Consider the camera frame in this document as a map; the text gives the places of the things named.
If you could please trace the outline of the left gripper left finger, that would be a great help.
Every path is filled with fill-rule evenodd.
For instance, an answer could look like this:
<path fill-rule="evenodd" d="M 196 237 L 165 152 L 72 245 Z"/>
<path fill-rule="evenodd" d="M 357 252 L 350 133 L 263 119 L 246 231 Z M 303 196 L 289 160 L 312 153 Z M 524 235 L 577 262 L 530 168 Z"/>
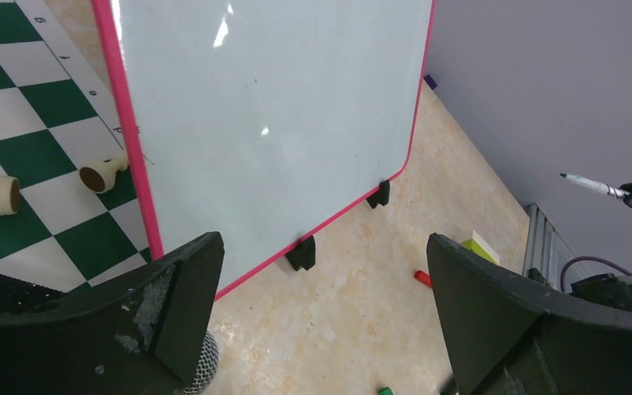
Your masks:
<path fill-rule="evenodd" d="M 75 293 L 0 274 L 0 394 L 184 394 L 224 255 L 208 232 Z"/>

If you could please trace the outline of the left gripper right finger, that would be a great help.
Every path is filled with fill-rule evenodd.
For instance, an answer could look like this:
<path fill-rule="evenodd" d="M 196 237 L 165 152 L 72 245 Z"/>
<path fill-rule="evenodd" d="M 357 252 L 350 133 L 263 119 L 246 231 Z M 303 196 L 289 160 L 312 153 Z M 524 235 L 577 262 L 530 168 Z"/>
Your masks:
<path fill-rule="evenodd" d="M 441 234 L 426 256 L 461 394 L 632 394 L 632 312 L 497 266 Z"/>

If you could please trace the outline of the green marker pen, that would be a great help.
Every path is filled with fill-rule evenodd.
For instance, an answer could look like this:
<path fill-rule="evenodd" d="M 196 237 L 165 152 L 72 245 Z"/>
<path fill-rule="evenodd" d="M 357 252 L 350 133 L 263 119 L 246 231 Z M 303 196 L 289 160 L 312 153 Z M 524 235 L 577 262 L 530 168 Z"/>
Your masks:
<path fill-rule="evenodd" d="M 571 182 L 572 184 L 576 184 L 580 187 L 589 189 L 590 191 L 599 193 L 601 195 L 613 197 L 620 200 L 623 200 L 628 195 L 630 195 L 630 192 L 625 191 L 624 189 L 614 188 L 608 184 L 595 181 L 592 179 L 587 179 L 580 175 L 561 173 L 560 176 L 563 179 L 566 179 L 567 181 Z"/>

